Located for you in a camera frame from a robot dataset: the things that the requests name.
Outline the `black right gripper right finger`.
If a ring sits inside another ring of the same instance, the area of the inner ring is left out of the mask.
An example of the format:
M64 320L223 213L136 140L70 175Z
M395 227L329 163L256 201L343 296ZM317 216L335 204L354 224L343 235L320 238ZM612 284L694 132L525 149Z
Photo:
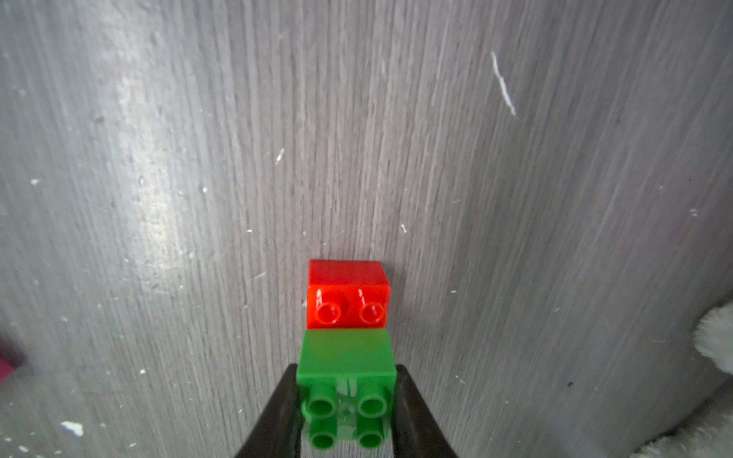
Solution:
M391 420L394 456L456 458L455 451L431 414L410 372L403 364L398 364L396 371Z

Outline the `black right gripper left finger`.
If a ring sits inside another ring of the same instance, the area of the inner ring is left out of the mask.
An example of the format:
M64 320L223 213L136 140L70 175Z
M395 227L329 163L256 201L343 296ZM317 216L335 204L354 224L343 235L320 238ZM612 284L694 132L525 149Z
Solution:
M290 364L236 458L301 456L303 414L296 380L297 364Z

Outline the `green lego brick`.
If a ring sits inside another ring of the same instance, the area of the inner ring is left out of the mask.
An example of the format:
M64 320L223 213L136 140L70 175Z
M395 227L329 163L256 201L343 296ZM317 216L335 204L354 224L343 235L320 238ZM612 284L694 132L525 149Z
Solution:
M307 330L296 382L311 446L380 448L391 433L396 378L389 330Z

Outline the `red lego brick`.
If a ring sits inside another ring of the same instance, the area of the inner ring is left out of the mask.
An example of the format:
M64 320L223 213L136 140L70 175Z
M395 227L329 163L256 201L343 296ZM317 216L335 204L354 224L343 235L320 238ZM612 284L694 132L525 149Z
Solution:
M378 261L312 260L307 328L384 328L390 297L391 285Z

